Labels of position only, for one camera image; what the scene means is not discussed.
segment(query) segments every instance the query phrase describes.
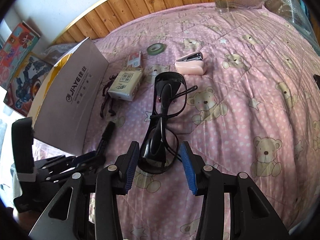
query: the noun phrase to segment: beige box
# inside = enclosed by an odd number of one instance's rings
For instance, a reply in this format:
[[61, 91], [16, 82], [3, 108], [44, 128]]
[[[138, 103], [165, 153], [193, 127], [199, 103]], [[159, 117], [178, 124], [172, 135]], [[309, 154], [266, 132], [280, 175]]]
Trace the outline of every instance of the beige box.
[[81, 155], [90, 115], [99, 115], [91, 112], [108, 65], [89, 38], [66, 53], [52, 68], [31, 105], [34, 137], [64, 152]]
[[142, 53], [136, 52], [129, 56], [127, 66], [120, 71], [119, 75], [108, 90], [111, 98], [132, 101], [137, 93], [144, 69], [141, 66]]

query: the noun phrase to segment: cartoon girl illustration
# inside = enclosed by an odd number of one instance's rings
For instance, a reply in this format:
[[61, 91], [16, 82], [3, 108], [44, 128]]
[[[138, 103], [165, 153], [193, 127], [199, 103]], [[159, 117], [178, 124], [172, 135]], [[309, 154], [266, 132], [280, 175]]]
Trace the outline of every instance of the cartoon girl illustration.
[[29, 42], [33, 40], [33, 36], [28, 32], [22, 32], [20, 33], [18, 39], [22, 47], [26, 49], [29, 45]]

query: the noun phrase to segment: white wall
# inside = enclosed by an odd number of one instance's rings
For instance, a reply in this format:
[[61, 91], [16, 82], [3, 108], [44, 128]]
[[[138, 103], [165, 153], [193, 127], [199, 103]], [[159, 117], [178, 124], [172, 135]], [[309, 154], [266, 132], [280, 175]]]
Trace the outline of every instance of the white wall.
[[42, 34], [49, 44], [69, 23], [98, 1], [17, 0], [14, 8], [20, 18]]

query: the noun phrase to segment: robot toy box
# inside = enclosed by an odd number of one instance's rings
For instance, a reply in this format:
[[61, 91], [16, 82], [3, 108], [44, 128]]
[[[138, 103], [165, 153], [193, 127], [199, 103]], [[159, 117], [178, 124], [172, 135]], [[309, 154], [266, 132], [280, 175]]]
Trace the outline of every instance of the robot toy box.
[[13, 74], [4, 103], [27, 116], [33, 99], [51, 69], [52, 65], [30, 52]]
[[18, 67], [39, 40], [25, 22], [19, 23], [0, 51], [0, 86], [8, 89]]

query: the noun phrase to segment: cardboard box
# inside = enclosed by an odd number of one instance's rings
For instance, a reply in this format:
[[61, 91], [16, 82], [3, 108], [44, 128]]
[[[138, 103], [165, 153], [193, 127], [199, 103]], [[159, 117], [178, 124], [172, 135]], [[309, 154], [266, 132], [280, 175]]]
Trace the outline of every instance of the cardboard box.
[[19, 23], [0, 51], [0, 85], [8, 89], [13, 74], [39, 40], [25, 22]]
[[127, 66], [120, 71], [116, 80], [108, 90], [111, 98], [132, 101], [140, 87], [144, 68], [141, 66], [142, 53], [129, 56]]
[[4, 103], [23, 116], [27, 116], [32, 101], [51, 69], [52, 65], [30, 52], [14, 73]]
[[89, 38], [66, 53], [48, 74], [31, 106], [34, 137], [81, 155], [93, 103], [108, 65]]

